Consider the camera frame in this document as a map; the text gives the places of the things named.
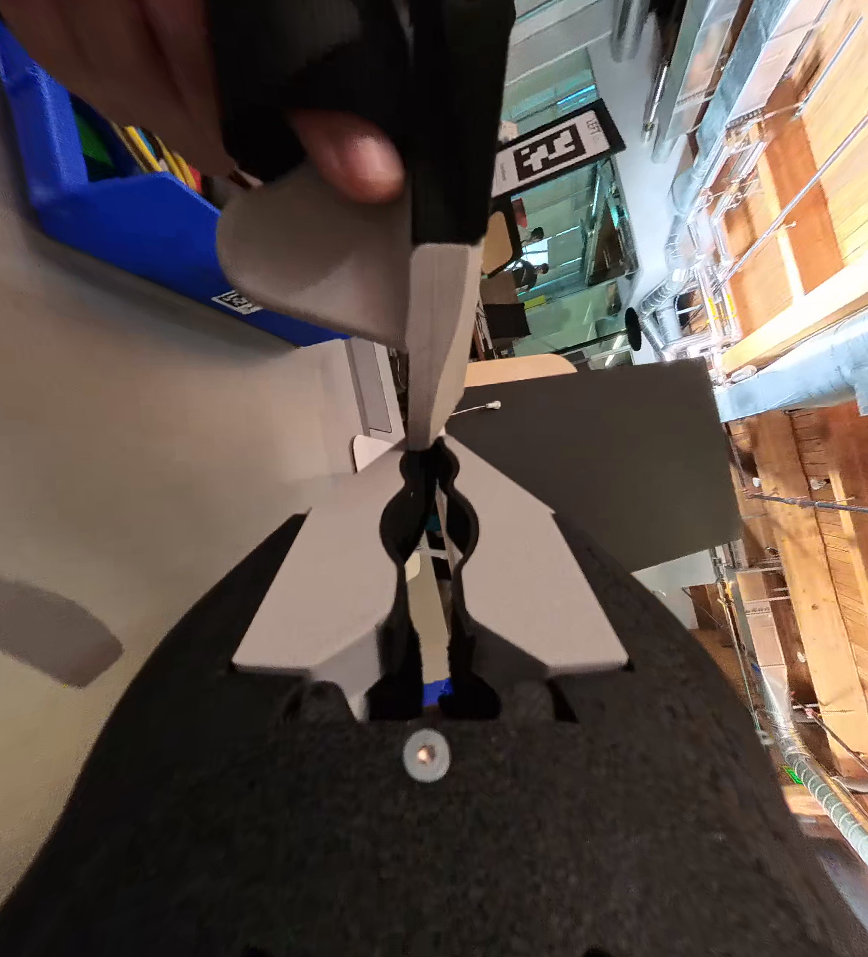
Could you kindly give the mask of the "wood-rimmed black tablet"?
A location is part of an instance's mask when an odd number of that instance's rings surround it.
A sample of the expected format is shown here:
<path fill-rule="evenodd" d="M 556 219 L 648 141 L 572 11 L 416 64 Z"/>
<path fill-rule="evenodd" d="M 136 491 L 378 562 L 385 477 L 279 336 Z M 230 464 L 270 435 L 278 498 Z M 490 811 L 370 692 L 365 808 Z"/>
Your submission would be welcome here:
<path fill-rule="evenodd" d="M 445 427 L 628 572 L 740 536 L 727 438 L 701 359 L 468 388 Z"/>

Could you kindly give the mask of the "black-framed marker sign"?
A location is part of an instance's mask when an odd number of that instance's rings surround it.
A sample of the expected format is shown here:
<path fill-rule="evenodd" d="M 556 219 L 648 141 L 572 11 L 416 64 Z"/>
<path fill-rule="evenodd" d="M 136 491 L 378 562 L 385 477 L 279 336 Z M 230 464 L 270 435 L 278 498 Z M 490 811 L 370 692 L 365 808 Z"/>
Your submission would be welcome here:
<path fill-rule="evenodd" d="M 623 150 L 606 104 L 597 99 L 500 145 L 490 198 L 520 195 Z"/>

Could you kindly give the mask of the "tan wooden chair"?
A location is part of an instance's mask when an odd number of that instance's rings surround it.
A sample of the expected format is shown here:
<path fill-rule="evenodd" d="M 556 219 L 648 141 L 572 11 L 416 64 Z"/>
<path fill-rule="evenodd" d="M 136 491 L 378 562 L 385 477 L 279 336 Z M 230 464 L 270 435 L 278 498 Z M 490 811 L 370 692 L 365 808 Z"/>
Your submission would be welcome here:
<path fill-rule="evenodd" d="M 488 220 L 481 275 L 489 279 L 522 256 L 520 228 L 512 212 L 496 210 Z"/>

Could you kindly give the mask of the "blue plastic bin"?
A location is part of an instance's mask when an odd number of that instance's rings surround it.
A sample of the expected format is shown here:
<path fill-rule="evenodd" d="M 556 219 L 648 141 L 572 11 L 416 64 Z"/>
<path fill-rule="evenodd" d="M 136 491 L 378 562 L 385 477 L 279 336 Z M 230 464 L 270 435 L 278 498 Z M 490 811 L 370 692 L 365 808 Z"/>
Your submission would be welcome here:
<path fill-rule="evenodd" d="M 113 126 L 52 78 L 1 20 L 0 82 L 27 197 L 49 238 L 293 345 L 346 339 L 237 292 L 216 253 L 220 211 L 170 172 L 143 172 Z M 105 139 L 118 178 L 89 181 L 74 113 Z"/>

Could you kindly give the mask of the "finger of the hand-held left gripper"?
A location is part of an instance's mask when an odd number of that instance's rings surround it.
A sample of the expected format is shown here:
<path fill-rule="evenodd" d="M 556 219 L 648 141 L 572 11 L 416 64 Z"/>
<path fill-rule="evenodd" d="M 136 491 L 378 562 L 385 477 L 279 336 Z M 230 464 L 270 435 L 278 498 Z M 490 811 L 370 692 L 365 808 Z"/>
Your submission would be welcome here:
<path fill-rule="evenodd" d="M 406 446 L 440 436 L 464 392 L 481 279 L 481 244 L 417 246 L 409 265 Z"/>
<path fill-rule="evenodd" d="M 357 203 L 303 162 L 231 199 L 216 246 L 229 282 L 254 305 L 405 348 L 410 186 L 390 203 Z"/>

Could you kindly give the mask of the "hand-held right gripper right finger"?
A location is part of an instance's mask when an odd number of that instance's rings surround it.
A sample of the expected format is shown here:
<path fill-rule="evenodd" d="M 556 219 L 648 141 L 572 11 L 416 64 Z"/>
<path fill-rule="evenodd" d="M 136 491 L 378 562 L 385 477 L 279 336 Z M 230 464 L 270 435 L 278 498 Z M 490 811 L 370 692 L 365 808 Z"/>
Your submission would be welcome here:
<path fill-rule="evenodd" d="M 492 721 L 523 684 L 624 669 L 629 654 L 553 509 L 452 437 L 436 453 L 457 550 L 443 714 Z"/>

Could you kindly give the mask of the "black round-top stand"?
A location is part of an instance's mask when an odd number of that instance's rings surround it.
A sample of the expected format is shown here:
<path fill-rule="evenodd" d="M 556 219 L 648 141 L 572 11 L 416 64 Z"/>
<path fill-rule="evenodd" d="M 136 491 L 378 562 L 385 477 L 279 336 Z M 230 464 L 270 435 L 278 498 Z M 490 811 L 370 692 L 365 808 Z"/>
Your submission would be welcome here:
<path fill-rule="evenodd" d="M 553 350 L 552 355 L 567 355 L 572 352 L 579 352 L 583 349 L 592 347 L 594 345 L 599 345 L 612 341 L 614 339 L 625 340 L 627 342 L 627 347 L 630 348 L 633 352 L 639 351 L 643 346 L 643 327 L 637 313 L 637 310 L 633 307 L 627 307 L 623 313 L 622 320 L 622 329 L 614 330 L 610 333 L 607 333 L 604 336 L 595 337 L 594 339 L 587 340 L 584 342 L 576 343 L 573 345 L 563 346 L 559 349 Z"/>

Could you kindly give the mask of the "silver ventilation duct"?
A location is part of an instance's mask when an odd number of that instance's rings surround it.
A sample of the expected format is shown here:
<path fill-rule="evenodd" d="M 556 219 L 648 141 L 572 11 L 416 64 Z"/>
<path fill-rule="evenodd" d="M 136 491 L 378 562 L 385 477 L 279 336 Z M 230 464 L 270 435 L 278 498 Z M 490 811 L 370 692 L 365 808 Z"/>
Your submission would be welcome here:
<path fill-rule="evenodd" d="M 751 377 L 715 389 L 723 423 L 852 400 L 859 414 L 868 416 L 868 309 L 808 338 Z"/>

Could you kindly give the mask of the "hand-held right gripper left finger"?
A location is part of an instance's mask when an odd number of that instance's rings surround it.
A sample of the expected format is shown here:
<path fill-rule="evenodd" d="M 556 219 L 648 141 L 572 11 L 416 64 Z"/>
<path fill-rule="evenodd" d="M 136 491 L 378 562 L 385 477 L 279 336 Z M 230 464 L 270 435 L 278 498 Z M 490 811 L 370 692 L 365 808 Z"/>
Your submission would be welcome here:
<path fill-rule="evenodd" d="M 302 517 L 233 667 L 335 685 L 357 714 L 424 709 L 407 565 L 426 528 L 426 462 L 404 444 L 345 478 Z"/>

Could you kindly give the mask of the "person's left hand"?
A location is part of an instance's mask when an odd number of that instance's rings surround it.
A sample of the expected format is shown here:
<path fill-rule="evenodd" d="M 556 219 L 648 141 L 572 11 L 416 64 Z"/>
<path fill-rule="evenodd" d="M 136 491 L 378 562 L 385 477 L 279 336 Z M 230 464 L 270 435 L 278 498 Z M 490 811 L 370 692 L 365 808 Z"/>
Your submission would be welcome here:
<path fill-rule="evenodd" d="M 140 126 L 202 173 L 236 169 L 223 143 L 207 15 L 196 1 L 4 1 L 0 18 L 45 70 L 120 126 Z M 358 116 L 283 111 L 302 151 L 351 201 L 392 202 L 404 162 Z"/>

